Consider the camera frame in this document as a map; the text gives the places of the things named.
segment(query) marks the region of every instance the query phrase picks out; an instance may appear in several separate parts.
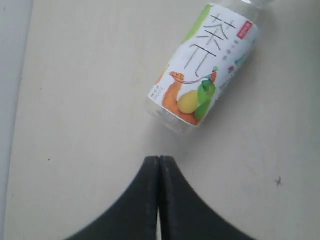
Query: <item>bottle label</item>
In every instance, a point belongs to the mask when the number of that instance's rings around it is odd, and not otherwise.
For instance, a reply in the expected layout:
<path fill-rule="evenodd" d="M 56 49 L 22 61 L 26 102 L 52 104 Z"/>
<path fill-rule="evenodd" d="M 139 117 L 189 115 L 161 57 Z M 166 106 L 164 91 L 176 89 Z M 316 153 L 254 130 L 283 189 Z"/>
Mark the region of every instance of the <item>bottle label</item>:
<path fill-rule="evenodd" d="M 198 126 L 255 45 L 259 29 L 245 17 L 208 4 L 148 97 Z"/>

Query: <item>bottle bottom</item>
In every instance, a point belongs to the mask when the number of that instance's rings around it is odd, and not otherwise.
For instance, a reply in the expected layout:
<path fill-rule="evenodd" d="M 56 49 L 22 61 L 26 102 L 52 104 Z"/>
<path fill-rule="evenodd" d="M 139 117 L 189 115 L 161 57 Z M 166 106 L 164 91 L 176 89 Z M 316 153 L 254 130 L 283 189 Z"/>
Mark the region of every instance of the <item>bottle bottom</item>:
<path fill-rule="evenodd" d="M 163 109 L 161 106 L 154 103 L 149 97 L 147 97 L 145 100 L 145 108 L 148 113 L 150 113 L 164 126 L 177 134 L 190 134 L 197 128 L 196 126 L 192 126 L 182 121 L 180 118 L 174 116 L 169 111 Z"/>

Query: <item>plastic bottle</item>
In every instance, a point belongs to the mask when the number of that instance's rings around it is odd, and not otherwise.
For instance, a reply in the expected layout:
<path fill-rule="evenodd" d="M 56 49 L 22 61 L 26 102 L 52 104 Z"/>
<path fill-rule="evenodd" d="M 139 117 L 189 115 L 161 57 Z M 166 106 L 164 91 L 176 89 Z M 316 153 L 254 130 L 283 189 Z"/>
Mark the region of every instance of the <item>plastic bottle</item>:
<path fill-rule="evenodd" d="M 146 109 L 176 133 L 196 129 L 241 67 L 272 0 L 209 3 L 146 99 Z"/>

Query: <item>beige surface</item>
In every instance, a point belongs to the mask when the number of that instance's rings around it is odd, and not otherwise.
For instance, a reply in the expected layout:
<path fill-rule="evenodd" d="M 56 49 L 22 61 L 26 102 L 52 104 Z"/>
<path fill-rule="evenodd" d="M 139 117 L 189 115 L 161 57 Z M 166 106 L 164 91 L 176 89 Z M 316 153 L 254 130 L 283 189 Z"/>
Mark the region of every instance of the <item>beige surface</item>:
<path fill-rule="evenodd" d="M 276 1 L 258 49 L 202 128 L 181 139 L 143 101 L 205 3 L 34 1 L 6 240 L 70 236 L 119 197 L 145 156 L 160 154 L 255 238 L 318 239 L 320 5 Z"/>

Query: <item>yellow fruit illustration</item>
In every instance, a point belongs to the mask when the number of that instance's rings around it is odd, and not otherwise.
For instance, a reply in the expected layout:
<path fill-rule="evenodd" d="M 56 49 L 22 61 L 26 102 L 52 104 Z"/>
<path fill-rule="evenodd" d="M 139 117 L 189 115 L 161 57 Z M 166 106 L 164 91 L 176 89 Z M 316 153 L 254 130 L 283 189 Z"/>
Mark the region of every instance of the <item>yellow fruit illustration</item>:
<path fill-rule="evenodd" d="M 183 114 L 194 113 L 198 105 L 198 92 L 196 90 L 185 93 L 178 101 L 178 108 Z"/>

